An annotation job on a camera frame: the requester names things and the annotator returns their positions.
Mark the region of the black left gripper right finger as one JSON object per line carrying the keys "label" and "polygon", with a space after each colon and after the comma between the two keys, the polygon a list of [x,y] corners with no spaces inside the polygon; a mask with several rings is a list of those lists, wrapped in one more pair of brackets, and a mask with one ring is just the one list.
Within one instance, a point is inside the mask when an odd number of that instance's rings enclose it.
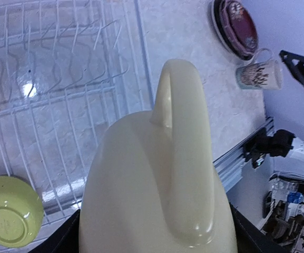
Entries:
{"label": "black left gripper right finger", "polygon": [[231,203],[229,205],[236,231],[238,252],[288,253],[282,246],[267,238]]}

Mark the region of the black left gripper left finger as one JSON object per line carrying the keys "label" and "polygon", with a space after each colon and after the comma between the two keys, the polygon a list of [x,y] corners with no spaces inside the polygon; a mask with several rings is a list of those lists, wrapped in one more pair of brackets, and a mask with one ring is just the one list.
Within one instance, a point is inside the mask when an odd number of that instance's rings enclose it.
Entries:
{"label": "black left gripper left finger", "polygon": [[79,253],[80,212],[80,209],[75,211],[51,236],[30,253]]}

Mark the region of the floral patterned tall mug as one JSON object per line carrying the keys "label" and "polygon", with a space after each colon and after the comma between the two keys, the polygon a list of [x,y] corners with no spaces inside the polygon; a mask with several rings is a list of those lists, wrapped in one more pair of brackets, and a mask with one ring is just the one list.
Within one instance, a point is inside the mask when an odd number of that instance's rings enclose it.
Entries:
{"label": "floral patterned tall mug", "polygon": [[[257,62],[263,52],[268,52],[269,58]],[[280,63],[273,58],[272,50],[257,50],[248,65],[236,69],[236,82],[243,90],[280,90],[283,85],[283,73]]]}

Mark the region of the lime green bowl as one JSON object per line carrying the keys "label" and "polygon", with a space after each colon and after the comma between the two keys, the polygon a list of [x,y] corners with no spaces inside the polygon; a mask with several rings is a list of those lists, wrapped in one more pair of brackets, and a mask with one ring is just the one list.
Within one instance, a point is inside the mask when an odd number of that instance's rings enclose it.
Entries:
{"label": "lime green bowl", "polygon": [[0,176],[0,245],[21,248],[38,235],[44,217],[42,200],[26,182]]}

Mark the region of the maroon pink plate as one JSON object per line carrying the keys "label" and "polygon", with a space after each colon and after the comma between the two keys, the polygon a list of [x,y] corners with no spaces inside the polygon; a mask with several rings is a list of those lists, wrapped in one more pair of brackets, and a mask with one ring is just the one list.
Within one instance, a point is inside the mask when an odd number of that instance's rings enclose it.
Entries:
{"label": "maroon pink plate", "polygon": [[247,51],[242,44],[236,38],[236,35],[231,27],[229,16],[227,12],[227,4],[228,1],[222,1],[219,7],[220,21],[223,27],[223,31],[225,32],[229,42],[233,46],[233,48],[242,56],[250,56],[252,57],[254,53]]}

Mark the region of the black rimmed striped plate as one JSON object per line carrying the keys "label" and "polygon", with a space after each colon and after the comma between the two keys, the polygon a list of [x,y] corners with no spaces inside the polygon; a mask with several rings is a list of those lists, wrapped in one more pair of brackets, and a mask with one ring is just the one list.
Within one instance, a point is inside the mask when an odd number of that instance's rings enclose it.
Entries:
{"label": "black rimmed striped plate", "polygon": [[223,46],[238,58],[249,61],[258,49],[256,26],[240,1],[212,1],[214,29]]}

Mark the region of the yellow mug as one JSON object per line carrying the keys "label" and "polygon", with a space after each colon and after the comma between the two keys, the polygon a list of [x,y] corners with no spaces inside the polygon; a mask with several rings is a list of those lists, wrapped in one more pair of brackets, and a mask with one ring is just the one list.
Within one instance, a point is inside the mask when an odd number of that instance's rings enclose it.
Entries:
{"label": "yellow mug", "polygon": [[87,177],[80,252],[237,252],[227,195],[213,165],[198,70],[162,69],[154,109],[110,126]]}

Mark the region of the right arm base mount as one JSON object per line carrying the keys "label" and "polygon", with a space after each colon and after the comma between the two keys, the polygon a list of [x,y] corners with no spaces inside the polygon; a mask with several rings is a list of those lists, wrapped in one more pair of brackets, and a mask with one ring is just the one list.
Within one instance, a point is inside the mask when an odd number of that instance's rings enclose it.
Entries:
{"label": "right arm base mount", "polygon": [[295,138],[296,135],[287,130],[278,130],[273,136],[268,136],[266,128],[261,128],[242,146],[245,162],[251,161],[252,167],[256,169],[263,164],[267,154],[285,158],[293,149]]}

